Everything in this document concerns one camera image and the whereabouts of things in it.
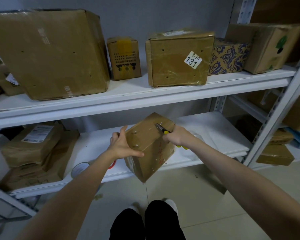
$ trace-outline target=left hand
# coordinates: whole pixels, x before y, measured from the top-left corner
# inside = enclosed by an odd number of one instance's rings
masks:
[[[140,151],[133,150],[129,147],[126,139],[126,129],[127,125],[120,129],[120,133],[112,133],[110,138],[110,146],[107,151],[111,153],[112,159],[117,160],[119,158],[124,158],[128,156],[143,157],[144,153]]]

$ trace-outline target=white wall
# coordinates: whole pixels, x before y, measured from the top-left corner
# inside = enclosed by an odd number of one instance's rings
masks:
[[[100,16],[105,39],[132,36],[139,41],[140,57],[152,32],[184,27],[214,31],[224,37],[233,0],[0,0],[0,11],[30,8],[83,8]],[[152,112],[173,118],[207,112],[207,99],[99,114],[63,120],[80,132],[131,125]]]

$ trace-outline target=white shoe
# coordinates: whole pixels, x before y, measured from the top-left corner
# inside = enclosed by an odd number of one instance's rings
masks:
[[[177,208],[176,203],[173,200],[171,200],[171,199],[165,199],[164,202],[167,203],[168,205],[170,205],[171,208],[174,209],[174,211],[176,212],[177,216],[179,217],[178,208]]]
[[[136,213],[138,213],[138,214],[140,215],[139,210],[138,210],[138,208],[137,208],[136,206],[130,205],[130,206],[128,207],[128,209],[132,209],[132,210],[134,210]]]

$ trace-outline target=tile floor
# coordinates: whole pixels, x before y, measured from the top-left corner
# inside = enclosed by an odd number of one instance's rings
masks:
[[[258,173],[300,202],[300,162]],[[77,240],[109,239],[115,217],[132,202],[145,209],[156,199],[171,198],[179,210],[180,226],[192,239],[269,239],[204,165],[156,172],[146,184],[136,177],[102,185],[91,203]],[[41,205],[51,196],[45,196]],[[27,221],[8,223],[0,240],[13,239]]]

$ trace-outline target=white shelf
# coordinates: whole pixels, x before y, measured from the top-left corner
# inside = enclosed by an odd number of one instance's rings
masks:
[[[241,98],[238,95],[230,95],[228,97],[232,102],[234,102],[236,105],[238,105],[240,108],[248,112],[251,116],[255,117],[258,121],[260,121],[262,124],[265,122],[268,113],[257,107],[256,105],[252,104],[251,102]],[[278,128],[284,128],[287,127],[284,124],[280,124]]]
[[[300,149],[296,148],[296,147],[294,147],[293,145],[290,145],[290,144],[286,145],[286,147],[291,152],[291,154],[294,156],[293,163],[299,162],[300,161]],[[271,164],[264,164],[264,163],[255,162],[252,166],[252,169],[253,170],[260,170],[260,169],[268,168],[268,167],[272,167],[272,166],[273,165],[271,165]]]
[[[251,143],[219,112],[189,115],[173,119],[173,121],[184,126],[190,132],[199,134],[208,145],[230,157],[245,156],[251,147]],[[82,133],[73,149],[65,170],[66,177],[62,181],[21,188],[12,191],[10,195],[25,198],[59,191],[71,181],[70,172],[73,167],[98,157],[109,146],[112,133],[119,130],[120,127]],[[199,158],[190,150],[175,147],[175,153],[167,160],[167,164],[161,166],[159,170],[188,167],[201,163]],[[131,176],[133,174],[125,165],[124,160],[119,159],[115,166],[106,172],[102,182]]]
[[[206,85],[160,88],[151,88],[144,74],[111,80],[104,93],[66,99],[33,101],[25,94],[0,95],[0,128],[284,87],[295,73],[295,68],[284,66],[257,75],[242,71],[208,76]]]

